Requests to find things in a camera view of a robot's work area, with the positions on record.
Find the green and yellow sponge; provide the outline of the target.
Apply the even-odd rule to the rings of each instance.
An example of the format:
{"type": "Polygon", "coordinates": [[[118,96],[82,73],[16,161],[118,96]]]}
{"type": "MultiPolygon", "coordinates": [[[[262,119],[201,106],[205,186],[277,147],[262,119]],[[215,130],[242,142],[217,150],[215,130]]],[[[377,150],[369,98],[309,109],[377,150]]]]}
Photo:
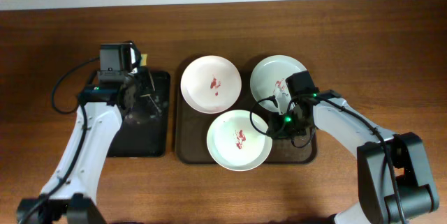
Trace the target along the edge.
{"type": "Polygon", "coordinates": [[[141,54],[140,66],[147,65],[147,54],[141,54]]]}

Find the white plate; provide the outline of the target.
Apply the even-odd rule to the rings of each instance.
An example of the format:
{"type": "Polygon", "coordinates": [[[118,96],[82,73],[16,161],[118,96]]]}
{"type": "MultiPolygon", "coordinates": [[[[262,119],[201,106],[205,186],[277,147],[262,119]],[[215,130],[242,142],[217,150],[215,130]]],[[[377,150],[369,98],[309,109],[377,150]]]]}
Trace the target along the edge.
{"type": "Polygon", "coordinates": [[[264,163],[272,150],[272,138],[263,135],[266,122],[247,110],[219,115],[207,131],[206,144],[213,160],[236,171],[252,170],[264,163]]]}
{"type": "Polygon", "coordinates": [[[242,90],[239,70],[229,60],[209,55],[192,61],[182,73],[180,91],[198,112],[216,114],[229,109],[242,90]]]}

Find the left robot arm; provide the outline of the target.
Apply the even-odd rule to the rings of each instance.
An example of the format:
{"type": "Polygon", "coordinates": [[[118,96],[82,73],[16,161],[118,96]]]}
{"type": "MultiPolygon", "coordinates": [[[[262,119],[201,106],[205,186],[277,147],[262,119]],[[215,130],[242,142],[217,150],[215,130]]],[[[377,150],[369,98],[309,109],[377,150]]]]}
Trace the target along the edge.
{"type": "Polygon", "coordinates": [[[154,92],[142,54],[131,40],[100,46],[100,68],[77,97],[76,123],[61,160],[37,198],[24,198],[18,223],[104,223],[96,206],[101,172],[124,117],[154,92]]]}

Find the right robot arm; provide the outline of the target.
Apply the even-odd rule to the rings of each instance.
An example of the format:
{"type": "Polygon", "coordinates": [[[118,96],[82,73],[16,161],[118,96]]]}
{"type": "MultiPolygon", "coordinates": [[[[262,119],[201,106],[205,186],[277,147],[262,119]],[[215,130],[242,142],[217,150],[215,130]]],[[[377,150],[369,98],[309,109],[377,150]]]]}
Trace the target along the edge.
{"type": "Polygon", "coordinates": [[[422,139],[395,133],[355,111],[333,90],[319,91],[307,71],[286,78],[290,100],[270,118],[268,135],[294,140],[322,130],[357,161],[358,202],[331,223],[408,223],[436,211],[439,194],[422,139]]]}

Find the small black tray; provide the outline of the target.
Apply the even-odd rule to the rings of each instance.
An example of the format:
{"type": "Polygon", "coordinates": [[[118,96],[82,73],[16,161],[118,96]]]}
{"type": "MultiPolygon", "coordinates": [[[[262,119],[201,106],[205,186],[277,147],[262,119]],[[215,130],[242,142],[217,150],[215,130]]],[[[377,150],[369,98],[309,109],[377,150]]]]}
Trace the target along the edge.
{"type": "Polygon", "coordinates": [[[108,157],[159,157],[166,150],[170,105],[170,74],[151,73],[155,92],[151,95],[154,109],[124,111],[124,95],[119,103],[122,125],[108,149],[108,157]]]}

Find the brown plastic serving tray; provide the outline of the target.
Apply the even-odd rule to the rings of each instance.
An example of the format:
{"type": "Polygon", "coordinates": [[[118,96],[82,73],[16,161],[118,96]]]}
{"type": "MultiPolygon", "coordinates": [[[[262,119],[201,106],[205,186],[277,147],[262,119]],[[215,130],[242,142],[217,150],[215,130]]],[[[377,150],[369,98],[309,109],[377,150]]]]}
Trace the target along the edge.
{"type": "MultiPolygon", "coordinates": [[[[207,150],[206,138],[211,123],[219,115],[219,113],[205,114],[193,109],[184,100],[183,95],[178,93],[174,148],[180,161],[189,165],[216,163],[207,150]]],[[[317,153],[316,139],[301,149],[294,147],[290,140],[275,140],[265,163],[305,165],[311,163],[317,153]]]]}

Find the pale green plate top right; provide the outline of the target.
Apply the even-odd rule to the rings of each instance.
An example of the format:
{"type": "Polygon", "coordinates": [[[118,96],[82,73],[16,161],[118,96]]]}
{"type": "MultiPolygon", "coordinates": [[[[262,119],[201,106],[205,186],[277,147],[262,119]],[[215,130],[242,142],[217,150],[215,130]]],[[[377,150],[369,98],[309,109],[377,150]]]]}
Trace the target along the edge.
{"type": "Polygon", "coordinates": [[[255,101],[274,96],[277,105],[269,100],[259,105],[270,112],[284,114],[291,101],[286,78],[305,70],[298,60],[285,55],[274,55],[261,60],[250,77],[250,89],[255,101]]]}

